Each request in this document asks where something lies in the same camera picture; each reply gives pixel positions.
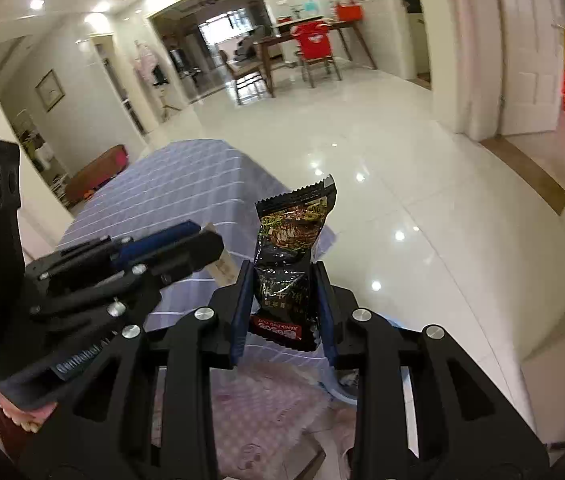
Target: black snack wrapper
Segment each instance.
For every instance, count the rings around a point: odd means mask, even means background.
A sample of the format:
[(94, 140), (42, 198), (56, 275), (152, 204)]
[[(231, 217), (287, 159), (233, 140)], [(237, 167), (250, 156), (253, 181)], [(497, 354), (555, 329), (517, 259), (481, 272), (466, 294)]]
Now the black snack wrapper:
[(317, 348), (318, 312), (313, 291), (313, 245), (335, 204), (331, 175), (256, 203), (260, 230), (256, 243), (256, 299), (260, 310), (249, 330), (288, 348)]

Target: framed picture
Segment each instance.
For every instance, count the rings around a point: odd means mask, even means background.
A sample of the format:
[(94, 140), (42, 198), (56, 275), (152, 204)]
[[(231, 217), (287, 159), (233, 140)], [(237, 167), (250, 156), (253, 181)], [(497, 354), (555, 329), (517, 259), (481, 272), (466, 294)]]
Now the framed picture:
[(47, 111), (51, 110), (65, 96), (53, 70), (49, 70), (47, 75), (42, 78), (36, 86), (36, 91), (44, 109)]

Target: wooden dining table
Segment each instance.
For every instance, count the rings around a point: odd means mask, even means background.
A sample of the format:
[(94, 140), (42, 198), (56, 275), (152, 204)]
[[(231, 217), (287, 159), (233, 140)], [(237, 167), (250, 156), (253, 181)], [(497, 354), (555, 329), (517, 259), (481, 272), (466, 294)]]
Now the wooden dining table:
[[(355, 34), (360, 46), (364, 50), (365, 54), (369, 58), (369, 63), (373, 70), (377, 70), (376, 62), (373, 60), (373, 56), (371, 56), (371, 51), (367, 46), (367, 42), (364, 40), (364, 36), (360, 31), (360, 27), (358, 27), (358, 23), (361, 20), (355, 20), (351, 22), (327, 22), (329, 24), (329, 30), (337, 30), (338, 35), (340, 36), (340, 40), (342, 41), (342, 46), (344, 47), (344, 51), (347, 55), (349, 61), (353, 61), (351, 58), (351, 52), (349, 51), (349, 46), (347, 46), (347, 42), (344, 40), (344, 35), (342, 34), (343, 28), (351, 28), (353, 33)], [(287, 25), (287, 23), (280, 23), (280, 26)], [(294, 40), (293, 36), (291, 36), (291, 31), (288, 29), (284, 32), (276, 34), (274, 36), (266, 36), (262, 38), (262, 40), (254, 41), (254, 45), (256, 48), (260, 50), (260, 57), (262, 59), (262, 67), (264, 68), (264, 79), (265, 84), (267, 85), (267, 90), (271, 97), (275, 97), (275, 89), (274, 89), (274, 80), (272, 79), (272, 60), (269, 57), (269, 47), (277, 45), (279, 43), (284, 43), (285, 41)]]

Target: ceiling light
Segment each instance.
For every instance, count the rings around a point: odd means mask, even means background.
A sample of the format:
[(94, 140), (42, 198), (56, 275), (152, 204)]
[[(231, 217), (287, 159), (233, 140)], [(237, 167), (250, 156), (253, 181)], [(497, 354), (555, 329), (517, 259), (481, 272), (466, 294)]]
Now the ceiling light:
[(32, 1), (29, 3), (29, 6), (30, 6), (33, 10), (41, 10), (43, 5), (44, 5), (44, 0), (32, 0)]
[(111, 4), (103, 0), (92, 9), (92, 12), (108, 12), (111, 8)]

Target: white door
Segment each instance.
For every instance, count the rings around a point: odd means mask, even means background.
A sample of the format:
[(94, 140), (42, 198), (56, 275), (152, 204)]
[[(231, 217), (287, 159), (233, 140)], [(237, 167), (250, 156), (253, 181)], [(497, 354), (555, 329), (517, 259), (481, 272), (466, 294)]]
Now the white door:
[(504, 24), (502, 135), (555, 130), (562, 106), (561, 0), (501, 0)]

